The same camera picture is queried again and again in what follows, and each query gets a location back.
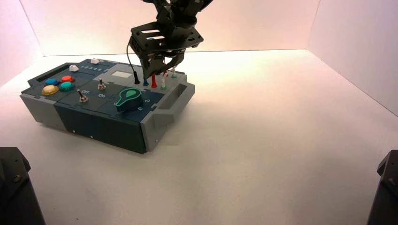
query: red button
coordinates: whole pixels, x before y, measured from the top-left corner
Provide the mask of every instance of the red button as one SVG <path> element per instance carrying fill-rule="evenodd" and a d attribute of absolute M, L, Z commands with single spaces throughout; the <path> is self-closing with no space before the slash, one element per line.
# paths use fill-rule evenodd
<path fill-rule="evenodd" d="M 74 82 L 75 79 L 72 76 L 63 76 L 61 82 Z"/>

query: white label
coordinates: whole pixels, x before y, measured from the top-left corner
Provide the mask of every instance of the white label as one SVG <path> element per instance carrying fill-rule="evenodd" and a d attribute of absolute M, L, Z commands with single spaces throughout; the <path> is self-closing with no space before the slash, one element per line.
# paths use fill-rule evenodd
<path fill-rule="evenodd" d="M 125 72 L 122 72 L 122 71 L 116 71 L 116 72 L 114 72 L 112 74 L 112 76 L 119 76 L 119 77 L 123 77 L 123 78 L 128 78 L 128 77 L 131 76 L 131 74 L 125 73 Z"/>

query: yellow button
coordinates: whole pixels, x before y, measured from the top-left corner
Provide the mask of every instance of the yellow button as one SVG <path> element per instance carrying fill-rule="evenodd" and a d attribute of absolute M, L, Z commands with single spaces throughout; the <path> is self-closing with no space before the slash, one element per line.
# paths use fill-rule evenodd
<path fill-rule="evenodd" d="M 43 95 L 52 95 L 52 94 L 57 93 L 58 91 L 59 91 L 59 88 L 58 88 L 57 86 L 48 85 L 48 86 L 45 86 L 45 87 L 43 88 L 43 90 L 41 91 L 41 93 L 42 93 Z"/>

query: white button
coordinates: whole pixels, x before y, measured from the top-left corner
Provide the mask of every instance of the white button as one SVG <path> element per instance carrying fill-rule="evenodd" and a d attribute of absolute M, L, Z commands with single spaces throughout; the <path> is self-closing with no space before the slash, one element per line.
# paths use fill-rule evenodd
<path fill-rule="evenodd" d="M 96 59 L 96 58 L 93 58 L 93 59 L 91 59 L 91 61 L 90 61 L 90 63 L 92 63 L 92 64 L 98 64 L 100 62 L 100 60 L 99 59 Z"/>
<path fill-rule="evenodd" d="M 79 70 L 79 67 L 77 67 L 76 65 L 70 65 L 69 66 L 69 71 L 76 72 L 78 70 Z"/>

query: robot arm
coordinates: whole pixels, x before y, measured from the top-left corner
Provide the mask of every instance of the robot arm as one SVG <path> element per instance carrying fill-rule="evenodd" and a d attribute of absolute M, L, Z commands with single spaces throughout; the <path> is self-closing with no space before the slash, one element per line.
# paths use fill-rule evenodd
<path fill-rule="evenodd" d="M 153 3 L 157 21 L 131 29 L 129 46 L 140 58 L 144 78 L 159 75 L 184 60 L 186 48 L 203 41 L 196 31 L 196 14 L 213 0 L 143 0 Z"/>

